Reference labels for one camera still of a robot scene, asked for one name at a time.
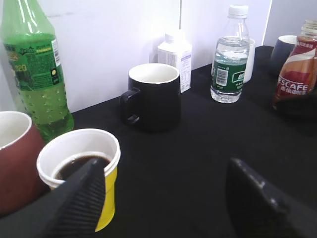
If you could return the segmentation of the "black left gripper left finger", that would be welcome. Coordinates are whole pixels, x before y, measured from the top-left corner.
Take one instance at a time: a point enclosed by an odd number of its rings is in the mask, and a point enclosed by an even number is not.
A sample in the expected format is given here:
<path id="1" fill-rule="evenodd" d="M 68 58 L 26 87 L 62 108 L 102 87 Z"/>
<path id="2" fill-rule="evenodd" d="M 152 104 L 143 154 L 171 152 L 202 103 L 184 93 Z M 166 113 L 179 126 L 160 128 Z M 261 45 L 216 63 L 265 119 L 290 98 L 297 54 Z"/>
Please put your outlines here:
<path id="1" fill-rule="evenodd" d="M 44 197 L 41 238 L 91 238 L 105 201 L 102 158 L 91 158 L 58 188 Z"/>

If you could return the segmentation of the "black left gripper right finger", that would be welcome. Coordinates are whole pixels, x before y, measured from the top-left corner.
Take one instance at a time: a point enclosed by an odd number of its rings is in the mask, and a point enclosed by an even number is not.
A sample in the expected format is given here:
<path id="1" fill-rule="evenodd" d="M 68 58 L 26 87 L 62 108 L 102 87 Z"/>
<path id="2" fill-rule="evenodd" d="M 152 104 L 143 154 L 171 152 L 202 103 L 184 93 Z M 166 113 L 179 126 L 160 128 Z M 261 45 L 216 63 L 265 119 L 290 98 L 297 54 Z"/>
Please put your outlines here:
<path id="1" fill-rule="evenodd" d="M 295 200 L 238 158 L 229 160 L 226 208 L 239 238 L 315 238 L 317 212 Z"/>

